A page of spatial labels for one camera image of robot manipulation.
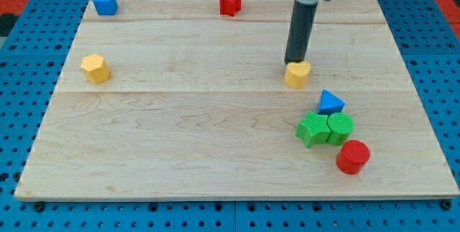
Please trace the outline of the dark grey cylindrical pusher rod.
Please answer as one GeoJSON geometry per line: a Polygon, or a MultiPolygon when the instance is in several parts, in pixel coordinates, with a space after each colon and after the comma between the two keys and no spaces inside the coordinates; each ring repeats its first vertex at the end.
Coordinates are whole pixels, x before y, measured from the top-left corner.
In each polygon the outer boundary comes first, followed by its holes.
{"type": "Polygon", "coordinates": [[[285,51],[285,64],[304,61],[318,3],[294,2],[285,51]]]}

